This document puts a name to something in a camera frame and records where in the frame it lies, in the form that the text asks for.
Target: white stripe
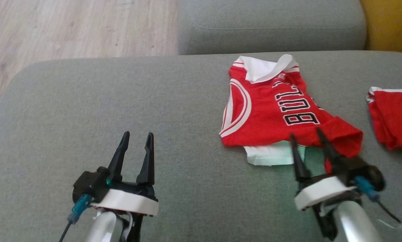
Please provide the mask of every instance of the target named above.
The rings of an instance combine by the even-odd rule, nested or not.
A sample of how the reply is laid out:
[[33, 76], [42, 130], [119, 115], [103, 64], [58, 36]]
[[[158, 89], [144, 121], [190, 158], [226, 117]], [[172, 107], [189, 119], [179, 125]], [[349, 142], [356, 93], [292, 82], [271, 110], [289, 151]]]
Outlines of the white stripe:
[[225, 109], [223, 109], [223, 119], [222, 119], [222, 128], [225, 128], [225, 126], [224, 126], [224, 123], [225, 123], [225, 112], [226, 112], [226, 110], [227, 110], [227, 106], [228, 106], [228, 104], [225, 106]]
[[379, 87], [370, 87], [368, 90], [368, 95], [366, 96], [368, 103], [372, 103], [374, 101], [374, 92], [402, 92], [402, 89], [381, 89]]
[[232, 66], [244, 68], [244, 64], [239, 64], [239, 63], [233, 63]]
[[250, 81], [250, 84], [269, 81], [280, 74], [283, 70], [297, 65], [291, 55], [285, 54], [275, 62], [264, 61], [253, 57], [242, 58], [247, 71], [245, 79]]
[[369, 93], [374, 95], [374, 92], [381, 91], [381, 92], [402, 92], [402, 89], [381, 89], [379, 87], [371, 87], [369, 89]]
[[230, 123], [232, 121], [232, 114], [233, 114], [233, 99], [232, 99], [232, 87], [229, 85], [230, 89], [230, 94], [229, 94], [229, 100], [228, 104], [226, 106], [226, 113], [224, 114], [224, 126], [223, 129], [226, 129], [227, 127], [230, 126]]
[[221, 134], [220, 134], [221, 137], [228, 136], [228, 135], [234, 133], [235, 131], [237, 131], [239, 128], [241, 128], [241, 126], [243, 126], [243, 124], [245, 124], [245, 122], [247, 121], [247, 119], [250, 116], [250, 113], [252, 112], [252, 100], [250, 99], [250, 95], [247, 92], [247, 90], [241, 85], [241, 83], [239, 83], [235, 79], [231, 79], [231, 85], [236, 86], [240, 90], [245, 103], [244, 103], [242, 112], [239, 115], [239, 117], [234, 121], [233, 124], [230, 124], [231, 128], [229, 128], [225, 132], [221, 132]]
[[299, 67], [293, 67], [293, 68], [289, 68], [284, 70], [284, 72], [289, 73], [289, 72], [299, 72]]
[[241, 92], [241, 96], [242, 96], [242, 100], [243, 100], [243, 106], [242, 106], [242, 110], [241, 110], [241, 113], [238, 115], [238, 117], [232, 122], [232, 123], [230, 123], [228, 126], [226, 126], [226, 127], [224, 127], [224, 129], [219, 133], [219, 134], [222, 134], [223, 132], [225, 132], [225, 130], [227, 130], [227, 129], [229, 129], [230, 127], [232, 127], [233, 125], [235, 125], [241, 118], [242, 118], [242, 116], [244, 115], [244, 110], [246, 109], [246, 107], [247, 107], [247, 97], [244, 95], [244, 93], [243, 93], [243, 91], [242, 91], [242, 89], [238, 86], [238, 84], [240, 84], [239, 82], [238, 82], [238, 84], [234, 81], [235, 79], [231, 79], [230, 80], [230, 85], [232, 85], [232, 86], [235, 86], [235, 87], [237, 87], [238, 88], [238, 90]]

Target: black cable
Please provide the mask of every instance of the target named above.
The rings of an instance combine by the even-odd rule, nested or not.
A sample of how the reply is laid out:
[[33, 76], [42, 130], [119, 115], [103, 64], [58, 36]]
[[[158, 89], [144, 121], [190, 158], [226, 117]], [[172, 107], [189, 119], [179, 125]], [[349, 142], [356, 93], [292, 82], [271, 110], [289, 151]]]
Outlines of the black cable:
[[391, 213], [379, 200], [377, 200], [377, 204], [384, 210], [391, 218], [393, 218], [396, 222], [402, 225], [402, 221], [397, 218], [393, 213]]
[[67, 227], [65, 228], [64, 232], [62, 233], [62, 236], [61, 236], [61, 239], [59, 240], [59, 242], [64, 241], [64, 237], [65, 237], [66, 233], [68, 232], [68, 229], [71, 226], [71, 224], [72, 224], [72, 222], [69, 221], [68, 224], [67, 224]]

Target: red jersey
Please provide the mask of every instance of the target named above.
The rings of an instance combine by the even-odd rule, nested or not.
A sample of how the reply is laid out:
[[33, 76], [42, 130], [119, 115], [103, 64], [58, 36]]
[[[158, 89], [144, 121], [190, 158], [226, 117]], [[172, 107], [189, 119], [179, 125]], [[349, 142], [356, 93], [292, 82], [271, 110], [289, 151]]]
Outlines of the red jersey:
[[219, 135], [226, 146], [265, 146], [289, 141], [320, 146], [320, 127], [336, 149], [357, 155], [362, 132], [316, 105], [291, 55], [277, 63], [240, 56], [229, 70], [230, 96]]
[[377, 139], [390, 150], [402, 148], [402, 89], [371, 87], [367, 101]]

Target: jersey armhole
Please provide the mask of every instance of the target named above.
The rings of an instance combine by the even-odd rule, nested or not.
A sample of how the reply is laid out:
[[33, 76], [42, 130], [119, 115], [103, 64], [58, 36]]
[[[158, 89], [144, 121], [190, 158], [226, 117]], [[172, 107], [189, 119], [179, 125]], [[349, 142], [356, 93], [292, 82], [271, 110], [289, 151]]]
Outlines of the jersey armhole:
[[[234, 121], [232, 121], [234, 111], [232, 86], [234, 86], [236, 89], [239, 90], [243, 99], [243, 108], [241, 110], [241, 113], [238, 115], [237, 118], [235, 118]], [[237, 131], [247, 121], [251, 111], [252, 111], [252, 101], [250, 99], [249, 93], [239, 81], [237, 81], [236, 79], [231, 79], [229, 100], [223, 112], [222, 130], [220, 131], [219, 135], [223, 138]]]

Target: gray couch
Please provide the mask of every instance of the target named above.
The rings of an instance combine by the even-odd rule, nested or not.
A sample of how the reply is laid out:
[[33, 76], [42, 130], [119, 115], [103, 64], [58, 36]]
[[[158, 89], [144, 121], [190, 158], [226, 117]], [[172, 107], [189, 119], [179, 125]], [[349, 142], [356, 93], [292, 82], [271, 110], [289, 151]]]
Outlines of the gray couch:
[[[284, 53], [244, 54], [277, 61]], [[402, 218], [402, 150], [374, 136], [365, 96], [371, 86], [402, 88], [402, 53], [291, 52], [308, 93], [364, 132], [361, 155], [383, 171], [383, 202]], [[155, 134], [159, 214], [142, 241], [322, 241], [311, 211], [297, 211], [291, 166], [255, 167], [218, 132], [239, 54], [61, 60], [16, 75], [0, 104], [0, 241], [57, 241], [72, 208], [72, 184], [109, 163], [131, 131], [124, 180], [134, 181], [149, 131]], [[307, 151], [319, 173], [322, 160]], [[384, 241], [402, 231], [377, 205], [365, 210]], [[93, 210], [70, 228], [81, 241]]]
[[363, 49], [359, 0], [180, 0], [178, 53]]

